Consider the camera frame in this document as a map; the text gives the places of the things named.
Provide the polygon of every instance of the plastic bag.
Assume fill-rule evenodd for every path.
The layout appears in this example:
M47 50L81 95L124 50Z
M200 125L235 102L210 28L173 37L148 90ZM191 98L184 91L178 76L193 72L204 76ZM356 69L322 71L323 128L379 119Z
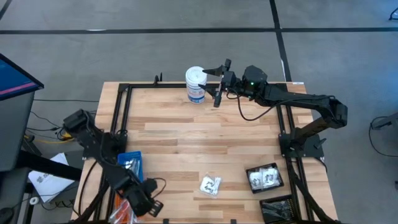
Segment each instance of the plastic bag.
M201 184L200 191L210 197L216 197L218 194L218 188L220 187L221 177L212 178L210 175L206 174L204 176Z
M256 172L249 172L249 181L253 190L267 189L280 185L279 172L276 168L260 168Z
M262 188L266 189L273 186L278 186L279 182L279 173L276 168L260 168L260 173L262 176Z

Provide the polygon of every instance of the power cord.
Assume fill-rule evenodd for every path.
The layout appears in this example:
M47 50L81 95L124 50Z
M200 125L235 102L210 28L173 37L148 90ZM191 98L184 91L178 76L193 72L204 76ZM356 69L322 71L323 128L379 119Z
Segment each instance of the power cord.
M318 160L324 167L326 170L326 173L328 172L328 167L326 166L325 162L323 161L323 157L314 157L314 159Z
M50 128L50 129L36 129L36 128L26 128L26 129L33 130L33 131L56 131L60 128L54 127L54 128Z
M387 157L398 157L398 155L387 155L387 154L384 154L384 153L378 151L376 149L376 147L374 147L374 144L373 144L373 141L372 141L372 136L371 136L371 129L373 129L373 123L375 122L375 120L380 119L380 118L386 118L386 116L378 116L377 118L374 118L372 120L371 124L369 125L368 135L369 135L369 141L371 142L372 148L380 155L387 156Z
M326 98L335 98L335 96L331 96L331 95L330 95L330 96L320 96L320 97L318 97L318 98L309 98L309 97L306 97L306 98L297 98L297 99L291 99L291 100L284 100L284 101L281 101L281 102L279 102L279 103L276 103L276 104L270 106L270 107L268 108L268 110L266 110L265 112L263 112L263 113L260 114L259 116L256 116L255 118L246 118L246 117L243 115L242 108L241 108L241 100L240 100L240 97L241 97L241 96L239 96L239 95L238 95L238 92L236 92L236 90L234 90L233 88L230 88L229 90L232 91L232 92L234 92L234 94L237 96L236 99L238 99L238 109L239 109L239 113L241 114L242 118L245 119L246 121L255 121L255 120L261 118L262 116L264 116L265 114L267 114L268 112L270 112L270 110L273 109L273 108L275 108L276 106L283 105L284 103L287 103L287 102L297 101L297 100L322 100L322 99L326 99Z
M61 193L61 192L67 192L67 191L69 191L69 190L71 190L71 189L75 189L75 188L77 188L77 187L79 187L79 186L70 187L69 189L64 189L64 190L61 190L61 191L59 191L59 192L57 192L57 193L50 194L50 195L31 196L31 197L29 197L29 198L27 198L27 199L21 200L20 202L18 202L17 204L15 204L14 206L12 206L11 208L13 209L13 208L17 207L18 205L20 205L22 202L25 202L25 201L27 201L27 200L30 200L31 198L34 198L34 197L54 196L54 195L57 195L57 194L59 194L59 193Z
M398 18L394 18L393 15L394 13L398 11L398 8L394 9L393 12L390 14L390 18L388 18L388 20L398 20Z
M57 139L57 138L55 138L55 137L50 137L50 136L45 136L45 135L42 135L42 134L37 134L37 133L35 133L35 132L33 132L33 131L29 130L29 129L26 129L26 131L28 131L28 132L34 134L35 136L40 136L40 137L49 138L49 139Z
M34 101L46 101L46 102L87 102L87 103L98 103L99 100L44 100L34 99Z
M66 205L65 204L65 202L63 202L63 201L61 201L61 202L55 202L55 207L54 208L46 208L45 206L44 206L44 204L41 204L42 205L42 207L44 208L44 210L47 210L47 211L52 211L52 210L55 210L55 209L57 209L57 208L71 208L72 209L72 211L79 217L80 215L76 212L76 210L73 208L73 205L74 205L74 203L75 203L75 200L74 199L71 199L71 200L69 200L69 205Z
M37 114L36 114L35 112L33 112L33 111L30 111L30 112L31 112L34 116L36 116L37 118L43 119L43 120L47 121L48 123L54 125L55 127L61 128L59 125L54 124L53 122L51 122L51 121L48 120L47 118L40 117L39 115L37 115Z
M42 143L46 143L46 144L64 144L64 143L71 142L72 139L65 140L65 141L46 141L46 140L41 140L41 139L35 139L34 141L42 142Z
M167 185L166 180L161 177L156 177L156 178L154 178L154 180L163 180L164 186L162 187L162 190L160 190L160 192L158 192L157 194L155 194L155 196L152 197L152 199L155 199L158 195L160 195L163 192L163 190L166 188L166 185Z
M81 200L83 199L83 192L85 191L85 187L86 187L86 183L88 180L88 177L91 174L91 171L93 171L94 166L97 165L97 161L94 162L94 164L90 167L90 169L88 170L87 176L85 178L85 181L83 182L83 185L81 186L81 190L80 190L80 196L79 196L79 205L78 205L78 215L81 215Z

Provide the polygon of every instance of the table leg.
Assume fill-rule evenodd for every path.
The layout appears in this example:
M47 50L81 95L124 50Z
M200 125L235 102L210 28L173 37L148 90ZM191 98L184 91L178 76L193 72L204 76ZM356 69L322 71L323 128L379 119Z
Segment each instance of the table leg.
M25 151L19 152L16 166L28 167L32 170L75 181L79 181L81 176L81 169L54 162Z

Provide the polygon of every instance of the black cable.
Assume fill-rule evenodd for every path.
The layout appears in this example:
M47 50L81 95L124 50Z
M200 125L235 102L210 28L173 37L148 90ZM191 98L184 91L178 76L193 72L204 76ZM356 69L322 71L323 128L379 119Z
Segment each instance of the black cable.
M60 128L50 128L50 129L26 128L26 129L33 130L33 131L56 131L56 130L58 130Z
M60 126L59 125L56 125L56 124L54 124L53 122L51 122L50 120L48 120L47 118L42 118L42 117L40 117L39 115L37 115L35 112L33 112L33 111L30 111L34 116L36 116L37 118L39 118L39 119L43 119L43 120L46 120L47 122L49 122L50 124L52 124L52 125L54 125L54 126L56 126L56 127L58 127L58 128L60 128Z
M97 164L97 161L94 162L94 164L90 167L90 169L88 170L87 176L85 178L85 181L83 182L83 185L81 186L81 190L80 190L80 197L79 197L79 205L78 205L78 215L81 215L81 200L83 199L83 192L85 191L85 187L86 187L86 183L88 180L88 177L91 174L91 171L93 171L94 166Z
M242 118L245 119L246 121L255 121L255 120L261 118L262 116L264 116L265 114L267 114L268 112L270 112L270 110L273 109L274 107L279 106L279 105L283 105L284 103L287 103L287 102L297 101L297 100L322 100L322 99L325 99L325 98L334 98L335 97L335 96L320 96L319 98L305 97L305 98L296 98L296 99L284 100L284 101L281 101L279 103L276 103L276 104L270 106L268 108L268 110L266 110L265 112L263 112L262 114L260 114L259 116L255 117L255 118L246 118L243 115L242 108L241 108L241 100L240 100L241 96L238 95L238 92L236 92L236 90L234 90L232 88L230 88L229 90L233 91L235 93L235 95L237 96L239 113L241 114Z
M57 139L60 141L67 141L67 140L71 140L73 139L73 137L65 137L62 135L62 131L64 130L64 128L61 128L61 130L57 133Z
M43 100L43 99L34 99L35 101L47 101L47 102L87 102L87 103L98 103L99 100Z
M388 20L398 20L398 18L393 18L392 15L398 10L398 8L394 9L393 12L390 14L390 18Z
M157 194L155 194L155 196L152 197L152 199L154 199L158 195L160 195L163 192L163 190L166 188L166 184L167 184L166 180L161 178L161 177L156 177L156 178L154 178L154 180L163 180L164 181L164 186L162 187L162 190L160 190L160 192L158 192Z
M63 207L59 207L59 208L72 208L73 207L73 202L70 201L69 205L65 205L65 202L61 201L61 204L63 205Z
M44 207L43 204L41 204L41 205L42 205L42 207L43 207L45 210L47 210L47 211L52 211L52 210L55 210L55 209L58 208L57 206L55 206L55 207L53 207L53 208L46 208L46 207Z
M228 99L230 99L230 100L235 100L235 99L238 99L238 97L237 97L237 96L235 96L234 98L232 98L232 97L229 97L229 94L230 94L230 92L227 92L227 93L226 93L226 97L227 97Z
M326 164L322 161L321 158L319 157L315 157L316 160L318 160L320 163L322 163L322 165L325 167L326 173L328 172L328 167L326 166Z
M59 192L57 192L57 193L55 193L55 194L51 194L51 195L31 196L31 197L29 197L29 198L27 198L27 199L21 200L20 202L18 202L17 204L15 204L14 206L12 206L11 208L15 208L16 206L20 205L22 202L25 202L26 200L30 200L31 198L34 198L34 197L54 196L54 195L57 195L57 194L59 194L59 193L61 193L61 192L67 192L67 191L69 191L69 190L71 190L71 189L75 189L75 188L77 188L77 187L78 187L78 186L74 186L74 187L71 187L71 188L69 188L69 189L64 189L64 190L61 190L61 191L59 191Z
M26 131L34 134L35 136L40 136L40 137L43 137L43 138L50 138L50 139L58 139L58 138L55 138L55 137L50 137L50 136L44 136L42 134L37 134L37 133L35 133L35 132L33 132L33 131L29 130L29 129L26 129Z
M72 211L73 211L78 217L80 217L79 213L76 212L76 210L75 210L75 208L73 208L73 206L72 206Z
M376 147L374 147L374 144L373 144L373 141L372 141L372 137L371 137L371 129L372 129L372 127L373 127L373 122L374 122L375 120L379 119L379 118L386 118L386 116L378 116L377 118L374 118L374 119L372 120L371 124L369 125L369 132L368 132L368 134L369 134L369 141L371 142L371 145L372 145L373 149L374 149L378 154L383 155L383 156L387 156L387 157L398 157L398 155L387 155L387 154L384 154L384 153L378 151L378 150L376 149Z

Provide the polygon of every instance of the small plastic bag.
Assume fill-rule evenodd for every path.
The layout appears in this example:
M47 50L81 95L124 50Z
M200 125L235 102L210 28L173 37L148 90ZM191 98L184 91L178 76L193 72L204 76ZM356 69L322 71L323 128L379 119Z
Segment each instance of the small plastic bag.
M108 222L111 224L120 224L124 220L126 215L129 215L131 210L129 202L124 199L120 206L113 210L112 214L109 216Z
M249 181L253 190L259 190L263 188L261 172L249 172Z
M262 189L279 186L279 172L276 168L260 168Z
M220 187L221 177L214 177L206 174L201 184L200 191L210 197L216 198L218 195L218 188Z

